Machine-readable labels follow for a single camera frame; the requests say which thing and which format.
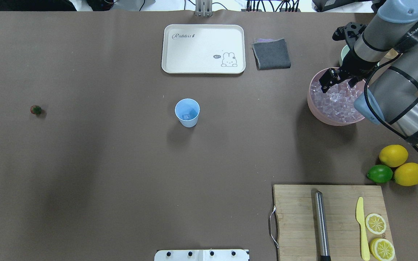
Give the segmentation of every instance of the white bracket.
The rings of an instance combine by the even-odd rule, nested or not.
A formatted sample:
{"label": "white bracket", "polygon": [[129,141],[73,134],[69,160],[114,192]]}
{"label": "white bracket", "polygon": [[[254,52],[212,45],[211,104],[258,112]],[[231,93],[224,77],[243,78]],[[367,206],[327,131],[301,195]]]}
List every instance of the white bracket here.
{"label": "white bracket", "polygon": [[196,16],[212,16],[212,0],[196,0]]}
{"label": "white bracket", "polygon": [[160,250],[154,256],[154,261],[249,261],[249,250]]}

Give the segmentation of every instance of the ice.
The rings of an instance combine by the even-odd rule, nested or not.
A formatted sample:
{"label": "ice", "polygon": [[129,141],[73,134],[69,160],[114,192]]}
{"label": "ice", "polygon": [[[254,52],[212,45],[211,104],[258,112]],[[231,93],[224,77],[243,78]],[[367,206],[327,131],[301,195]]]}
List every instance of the ice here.
{"label": "ice", "polygon": [[320,88],[319,82],[312,82],[312,102],[321,113],[342,123],[351,123],[363,118],[354,108],[354,101],[362,94],[362,91],[357,87],[350,88],[348,81],[344,81],[331,86],[326,94]]}

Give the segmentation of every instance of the lemon slice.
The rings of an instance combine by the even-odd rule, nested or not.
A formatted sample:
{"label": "lemon slice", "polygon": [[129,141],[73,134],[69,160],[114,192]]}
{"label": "lemon slice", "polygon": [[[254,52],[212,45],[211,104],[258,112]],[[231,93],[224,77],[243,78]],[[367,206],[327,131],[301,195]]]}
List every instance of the lemon slice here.
{"label": "lemon slice", "polygon": [[386,230],[386,221],[381,215],[372,213],[365,218],[365,226],[370,232],[381,235]]}
{"label": "lemon slice", "polygon": [[394,259],[394,246],[385,238],[376,238],[370,243],[370,252],[379,261],[391,261]]}

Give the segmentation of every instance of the rabbit cartoon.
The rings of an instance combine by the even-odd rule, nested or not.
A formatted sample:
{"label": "rabbit cartoon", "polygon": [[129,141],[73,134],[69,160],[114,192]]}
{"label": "rabbit cartoon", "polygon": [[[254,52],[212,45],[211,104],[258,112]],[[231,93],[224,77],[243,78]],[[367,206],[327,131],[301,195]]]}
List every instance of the rabbit cartoon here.
{"label": "rabbit cartoon", "polygon": [[237,59],[235,59],[234,53],[224,53],[224,59],[222,60],[222,67],[237,67]]}

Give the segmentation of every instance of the knife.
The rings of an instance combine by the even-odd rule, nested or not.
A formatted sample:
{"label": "knife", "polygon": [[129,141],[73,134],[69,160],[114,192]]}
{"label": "knife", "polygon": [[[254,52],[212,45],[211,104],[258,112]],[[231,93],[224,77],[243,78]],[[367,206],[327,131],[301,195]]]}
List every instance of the knife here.
{"label": "knife", "polygon": [[325,211],[322,192],[315,192],[315,222],[319,230],[320,261],[331,261],[330,249],[328,248],[327,223],[325,221]]}
{"label": "knife", "polygon": [[369,243],[364,224],[364,199],[360,196],[356,205],[356,220],[360,225],[360,256],[365,261],[370,260]]}

